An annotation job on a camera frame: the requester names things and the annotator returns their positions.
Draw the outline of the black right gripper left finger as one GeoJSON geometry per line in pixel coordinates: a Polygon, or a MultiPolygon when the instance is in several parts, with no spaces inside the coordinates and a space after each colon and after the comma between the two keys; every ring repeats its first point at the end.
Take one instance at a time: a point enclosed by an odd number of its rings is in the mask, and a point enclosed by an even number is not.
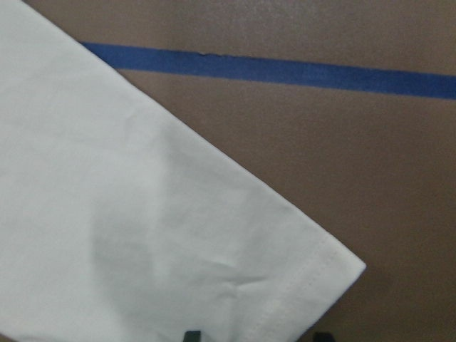
{"type": "Polygon", "coordinates": [[[202,332],[201,331],[186,331],[183,337],[183,342],[201,342],[202,332]]]}

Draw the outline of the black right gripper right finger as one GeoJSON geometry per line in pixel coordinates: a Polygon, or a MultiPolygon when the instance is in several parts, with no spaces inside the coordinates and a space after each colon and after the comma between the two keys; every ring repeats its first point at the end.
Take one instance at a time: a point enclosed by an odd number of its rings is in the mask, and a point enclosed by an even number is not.
{"type": "Polygon", "coordinates": [[[315,332],[312,336],[313,342],[334,342],[334,336],[329,332],[315,332]]]}

